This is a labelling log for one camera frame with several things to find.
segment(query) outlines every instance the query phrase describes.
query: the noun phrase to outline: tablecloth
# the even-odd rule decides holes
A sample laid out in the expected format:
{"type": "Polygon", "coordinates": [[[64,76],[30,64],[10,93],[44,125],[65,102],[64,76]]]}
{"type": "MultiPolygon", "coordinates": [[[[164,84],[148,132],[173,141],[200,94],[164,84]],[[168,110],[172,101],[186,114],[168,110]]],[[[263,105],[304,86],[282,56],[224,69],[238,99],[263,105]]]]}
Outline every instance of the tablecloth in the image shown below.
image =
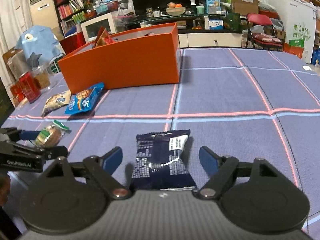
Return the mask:
{"type": "MultiPolygon", "coordinates": [[[[63,122],[72,130],[60,142],[70,151],[70,162],[120,146],[123,162],[113,177],[124,185],[130,183],[137,134],[190,129],[185,160],[199,187],[208,180],[198,158],[203,145],[243,162],[263,157],[308,196],[311,210],[303,230],[320,239],[320,77],[282,52],[197,48],[181,53],[179,84],[104,91],[93,112],[69,117],[61,108],[43,119],[45,100],[68,89],[57,74],[52,91],[15,110],[3,127],[40,130],[54,119],[63,122]]],[[[5,209],[21,224],[19,198],[38,174],[10,176],[5,209]]]]}

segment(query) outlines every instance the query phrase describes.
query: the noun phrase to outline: white microwave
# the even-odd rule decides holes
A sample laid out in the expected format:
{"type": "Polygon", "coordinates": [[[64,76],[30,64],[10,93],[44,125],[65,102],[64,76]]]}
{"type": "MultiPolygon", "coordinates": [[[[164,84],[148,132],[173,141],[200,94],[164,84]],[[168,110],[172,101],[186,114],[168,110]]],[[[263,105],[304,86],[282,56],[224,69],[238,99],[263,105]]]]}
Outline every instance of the white microwave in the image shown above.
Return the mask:
{"type": "Polygon", "coordinates": [[[81,29],[86,43],[95,40],[100,27],[106,28],[109,34],[116,33],[111,12],[100,15],[98,14],[97,16],[89,18],[81,23],[81,29]]]}

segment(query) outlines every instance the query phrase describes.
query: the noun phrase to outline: refrigerator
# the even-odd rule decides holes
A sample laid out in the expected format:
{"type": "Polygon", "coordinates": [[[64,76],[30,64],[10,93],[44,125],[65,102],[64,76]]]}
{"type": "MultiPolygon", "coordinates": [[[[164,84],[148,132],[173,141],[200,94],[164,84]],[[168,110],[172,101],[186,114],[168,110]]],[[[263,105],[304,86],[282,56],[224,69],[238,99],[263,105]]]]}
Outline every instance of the refrigerator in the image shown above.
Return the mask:
{"type": "Polygon", "coordinates": [[[311,62],[316,34],[316,6],[304,0],[267,0],[276,8],[286,32],[285,42],[304,48],[302,59],[311,62]]]}

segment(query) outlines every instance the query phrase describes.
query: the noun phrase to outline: plaid tablecloth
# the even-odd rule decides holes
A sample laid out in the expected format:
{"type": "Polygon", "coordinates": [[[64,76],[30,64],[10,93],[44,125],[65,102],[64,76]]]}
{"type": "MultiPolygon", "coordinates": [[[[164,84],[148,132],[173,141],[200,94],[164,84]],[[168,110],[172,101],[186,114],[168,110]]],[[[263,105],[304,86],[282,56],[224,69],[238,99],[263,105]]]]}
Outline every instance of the plaid tablecloth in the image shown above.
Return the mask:
{"type": "MultiPolygon", "coordinates": [[[[72,133],[60,144],[68,147],[70,162],[120,146],[123,162],[113,176],[124,185],[130,183],[137,134],[190,129],[187,167],[199,187],[208,180],[198,158],[203,145],[244,162],[263,157],[308,196],[311,210],[303,229],[320,239],[320,77],[296,56],[281,52],[216,48],[181,52],[179,84],[105,91],[94,112],[82,118],[69,118],[62,108],[42,119],[45,100],[68,89],[59,73],[52,91],[15,110],[3,127],[40,130],[53,119],[65,123],[72,133]]],[[[19,198],[38,174],[10,172],[10,176],[6,210],[21,224],[19,198]]]]}

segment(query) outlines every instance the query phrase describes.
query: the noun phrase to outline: red can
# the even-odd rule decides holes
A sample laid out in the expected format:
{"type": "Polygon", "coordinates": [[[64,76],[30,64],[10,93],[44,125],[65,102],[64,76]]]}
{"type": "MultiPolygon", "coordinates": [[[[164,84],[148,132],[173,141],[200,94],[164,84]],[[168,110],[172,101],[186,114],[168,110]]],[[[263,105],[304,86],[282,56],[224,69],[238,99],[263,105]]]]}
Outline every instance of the red can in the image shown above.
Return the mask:
{"type": "Polygon", "coordinates": [[[30,103],[36,101],[41,95],[40,89],[37,87],[35,79],[30,72],[26,72],[20,76],[19,84],[30,103]]]}
{"type": "Polygon", "coordinates": [[[11,91],[12,95],[16,98],[18,103],[20,103],[25,98],[25,95],[22,92],[22,89],[19,85],[19,82],[16,82],[15,84],[13,84],[10,87],[10,91],[11,91]]]}

